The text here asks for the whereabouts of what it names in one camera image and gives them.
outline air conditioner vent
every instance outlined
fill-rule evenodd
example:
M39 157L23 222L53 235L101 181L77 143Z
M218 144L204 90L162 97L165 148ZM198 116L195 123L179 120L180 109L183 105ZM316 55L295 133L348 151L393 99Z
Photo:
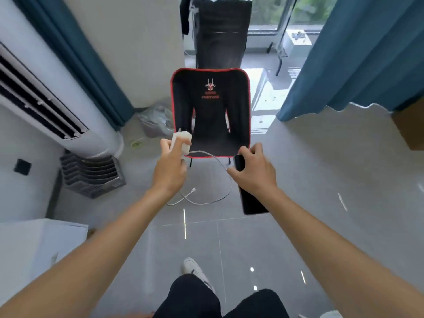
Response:
M88 130L1 44L0 94L62 139L77 138Z

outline plastic bag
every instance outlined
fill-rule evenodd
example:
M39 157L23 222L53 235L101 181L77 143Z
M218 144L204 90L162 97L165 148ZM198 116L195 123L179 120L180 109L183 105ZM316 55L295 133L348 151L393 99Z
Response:
M172 137L175 132L173 127L172 112L165 104L157 103L145 111L138 113L144 133L149 138Z

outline person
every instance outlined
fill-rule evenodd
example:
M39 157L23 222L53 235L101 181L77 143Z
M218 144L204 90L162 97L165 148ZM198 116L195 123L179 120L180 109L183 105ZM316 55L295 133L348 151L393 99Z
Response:
M93 235L0 307L0 318L87 317L118 273L147 225L183 186L187 166L178 138L162 155L151 188L105 229ZM276 171L260 143L241 147L246 167L229 168L237 184L255 196L284 230L314 277L344 318L424 316L424 296L289 199L277 187ZM221 317L214 289L192 259L155 312L161 317ZM288 317L278 296L261 290L226 315Z

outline charging cable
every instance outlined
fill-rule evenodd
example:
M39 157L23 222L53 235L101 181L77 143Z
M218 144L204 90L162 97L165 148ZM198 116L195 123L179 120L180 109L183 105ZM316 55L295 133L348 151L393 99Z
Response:
M209 156L213 157L213 158L214 158L215 160L217 160L217 161L219 162L219 164L220 164L220 165L224 168L225 172L227 172L227 169L225 168L225 165L224 165L224 164L222 164L220 160L218 160L218 157L216 157L216 156L214 156L214 155L212 155L212 154L209 154L208 152L204 152L204 151L202 151L202 150L195 150L195 151L193 151L193 152L189 152L189 154L193 154L193 153L203 153L203 154L206 154L206 155L209 155ZM193 202L193 201L189 200L187 197L188 197L191 193L196 192L196 188L195 188L195 187L193 187L193 189L191 190L191 192L190 192L190 193L188 193L187 195L184 195L184 194L180 191L180 194L181 194L181 196L182 196L183 198L182 198L182 199L180 199L178 202L173 203L173 204L166 203L166 205L174 206L174 205L177 205L178 203L180 203L182 200L187 200L188 202L190 202L190 203L192 203L192 204L194 204L194 205L208 205L208 204L212 204L212 203L218 202L218 201L220 201L220 200L223 200L224 198L226 198L227 196L229 196L229 195L230 195L231 190L233 189L233 181L232 181L232 178L231 178L231 176L230 176L229 174L228 174L228 177L230 178L230 185L231 185L231 186L230 186L230 191L229 191L227 194L225 194L225 196L224 196L224 197L221 197L221 198L220 198L220 199L218 199L218 200L215 200L215 201L212 201L212 202L208 202L208 203L195 203L195 202Z

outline black pants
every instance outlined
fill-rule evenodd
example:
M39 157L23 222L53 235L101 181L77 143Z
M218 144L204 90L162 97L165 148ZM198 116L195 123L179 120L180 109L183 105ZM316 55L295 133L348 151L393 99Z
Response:
M154 318L221 318L218 297L193 274L180 276L171 286L167 299ZM225 318L289 318L278 295L262 289L244 299Z

